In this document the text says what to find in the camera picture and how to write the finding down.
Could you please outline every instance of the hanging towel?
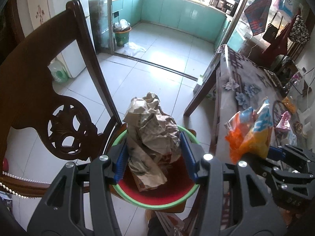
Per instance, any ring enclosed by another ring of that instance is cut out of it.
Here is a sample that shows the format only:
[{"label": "hanging towel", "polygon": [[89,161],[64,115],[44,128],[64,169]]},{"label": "hanging towel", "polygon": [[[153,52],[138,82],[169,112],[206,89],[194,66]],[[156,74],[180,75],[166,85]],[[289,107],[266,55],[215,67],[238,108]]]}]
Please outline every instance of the hanging towel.
[{"label": "hanging towel", "polygon": [[244,11],[253,36],[264,33],[272,0],[255,0]]}]

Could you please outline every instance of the bead trim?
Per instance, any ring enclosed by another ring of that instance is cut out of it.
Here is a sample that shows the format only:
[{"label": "bead trim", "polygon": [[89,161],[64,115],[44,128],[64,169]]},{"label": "bead trim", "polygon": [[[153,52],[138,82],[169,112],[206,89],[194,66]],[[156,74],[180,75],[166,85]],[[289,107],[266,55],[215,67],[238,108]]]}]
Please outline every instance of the bead trim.
[{"label": "bead trim", "polygon": [[[41,183],[41,184],[49,184],[47,182],[40,182],[40,181],[35,181],[35,180],[30,180],[30,179],[27,179],[27,178],[22,178],[22,177],[18,177],[18,176],[14,176],[12,174],[9,174],[7,172],[4,172],[2,171],[2,174],[3,175],[6,175],[6,176],[9,176],[9,177],[12,177],[12,178],[15,178],[15,179],[19,179],[19,180],[23,180],[23,181],[27,181],[27,182],[32,182],[32,183]],[[12,189],[10,189],[9,187],[6,187],[2,182],[0,182],[0,187],[3,187],[5,190],[7,190],[9,193],[15,195],[15,196],[18,196],[22,199],[35,199],[35,197],[27,197],[27,196],[23,196],[23,195],[20,195],[18,194],[17,192],[13,191]]]}]

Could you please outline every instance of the carved wooden chair back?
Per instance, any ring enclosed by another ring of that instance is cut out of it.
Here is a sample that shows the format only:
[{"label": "carved wooden chair back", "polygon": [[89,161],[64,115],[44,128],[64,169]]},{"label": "carved wooden chair back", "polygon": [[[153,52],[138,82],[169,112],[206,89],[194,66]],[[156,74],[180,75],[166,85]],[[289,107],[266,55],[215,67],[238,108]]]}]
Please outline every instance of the carved wooden chair back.
[{"label": "carved wooden chair back", "polygon": [[[82,57],[110,120],[98,134],[87,109],[74,98],[55,93],[48,65],[65,47],[77,40]],[[56,115],[54,111],[63,105]],[[80,126],[76,130],[73,118]],[[48,124],[51,123],[51,135]],[[84,12],[79,0],[69,1],[66,10],[48,20],[25,38],[0,66],[0,168],[7,148],[10,127],[34,128],[46,148],[64,160],[91,160],[101,155],[110,136],[122,122],[98,63]],[[64,139],[74,137],[72,146]],[[24,196],[41,196],[49,185],[35,184],[0,175],[0,182]]]}]

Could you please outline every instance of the red ball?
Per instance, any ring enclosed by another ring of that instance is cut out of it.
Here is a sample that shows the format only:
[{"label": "red ball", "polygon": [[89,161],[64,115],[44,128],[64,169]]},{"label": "red ball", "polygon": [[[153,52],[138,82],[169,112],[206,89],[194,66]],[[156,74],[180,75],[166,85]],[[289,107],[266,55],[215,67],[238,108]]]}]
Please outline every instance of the red ball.
[{"label": "red ball", "polygon": [[6,158],[4,158],[2,162],[2,171],[9,172],[9,163]]}]

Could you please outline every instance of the white tile floor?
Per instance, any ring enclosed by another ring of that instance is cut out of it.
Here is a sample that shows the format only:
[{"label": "white tile floor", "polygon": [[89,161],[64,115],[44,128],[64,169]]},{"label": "white tile floor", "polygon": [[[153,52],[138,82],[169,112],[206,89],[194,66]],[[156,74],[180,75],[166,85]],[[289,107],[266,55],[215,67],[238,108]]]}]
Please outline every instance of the white tile floor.
[{"label": "white tile floor", "polygon": [[[183,117],[184,109],[193,97],[193,81],[163,69],[136,63],[130,59],[108,54],[99,54],[98,58],[121,118],[123,118],[123,114],[133,97],[143,97],[149,91],[155,92],[161,100],[164,112],[172,115],[179,125],[194,129],[203,148],[209,149],[214,102],[205,99],[189,118]],[[193,72],[199,63],[190,58],[187,60],[190,66],[189,70]],[[54,90],[60,95],[71,96],[79,100],[87,108],[98,132],[104,130],[109,121],[109,115],[86,69],[76,79],[71,79],[62,85],[54,84]],[[9,173],[46,182],[51,182],[65,164],[64,160],[53,156],[45,148],[36,131],[32,128],[11,129],[6,158],[9,161]],[[179,214],[180,218],[185,218],[188,215],[195,196],[196,194],[187,201],[184,212]],[[26,229],[40,199],[20,200],[14,198],[13,201],[14,216]],[[92,229],[89,194],[84,195],[84,203],[86,226]],[[122,235],[146,235],[147,225],[144,219],[144,209],[137,208],[115,196],[113,196],[113,203]]]},{"label": "white tile floor", "polygon": [[[214,53],[212,43],[168,27],[138,23],[130,32],[129,42],[146,49],[135,57],[177,70],[194,77],[204,74]],[[125,48],[117,50],[127,54]],[[110,61],[118,62],[115,57]]]}]

